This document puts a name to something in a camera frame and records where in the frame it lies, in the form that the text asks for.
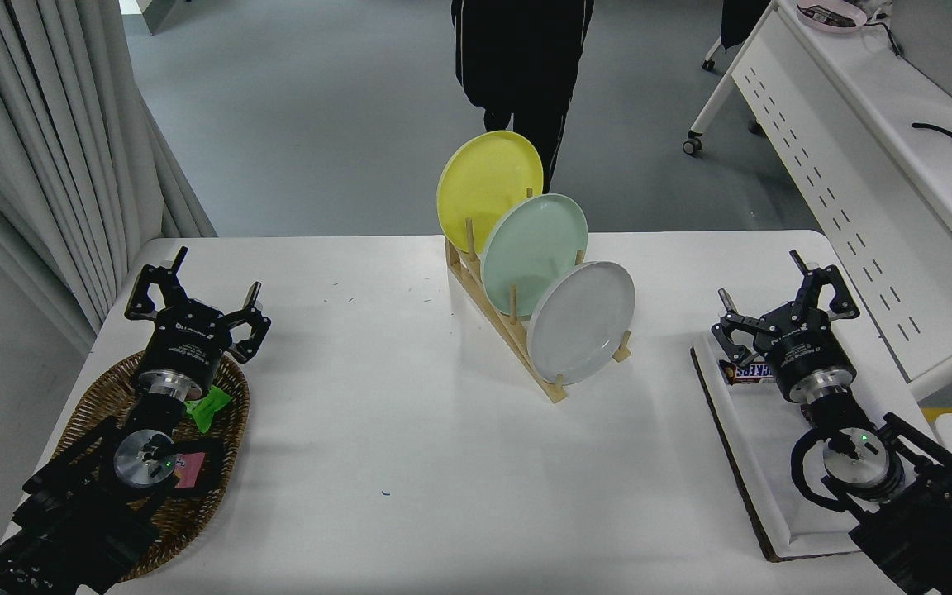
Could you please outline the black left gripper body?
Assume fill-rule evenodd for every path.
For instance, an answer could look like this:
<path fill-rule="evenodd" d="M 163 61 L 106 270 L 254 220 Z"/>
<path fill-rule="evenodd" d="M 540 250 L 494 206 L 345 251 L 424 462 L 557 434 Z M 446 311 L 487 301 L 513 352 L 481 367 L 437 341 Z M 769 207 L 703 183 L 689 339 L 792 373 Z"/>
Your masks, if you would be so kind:
<path fill-rule="evenodd" d="M 203 302 L 159 310 L 154 334 L 142 355 L 142 376 L 173 373 L 200 389 L 210 388 L 222 356 L 233 344 L 223 317 L 223 312 Z"/>

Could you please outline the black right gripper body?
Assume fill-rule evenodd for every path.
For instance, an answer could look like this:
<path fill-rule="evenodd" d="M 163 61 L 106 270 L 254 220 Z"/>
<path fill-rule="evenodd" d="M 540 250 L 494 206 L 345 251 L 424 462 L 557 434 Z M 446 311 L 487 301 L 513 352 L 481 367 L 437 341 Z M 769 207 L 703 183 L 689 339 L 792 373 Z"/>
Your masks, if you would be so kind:
<path fill-rule="evenodd" d="M 856 369 L 831 331 L 826 312 L 785 313 L 760 335 L 760 354 L 769 365 L 783 398 L 812 404 L 835 393 L 850 394 Z"/>

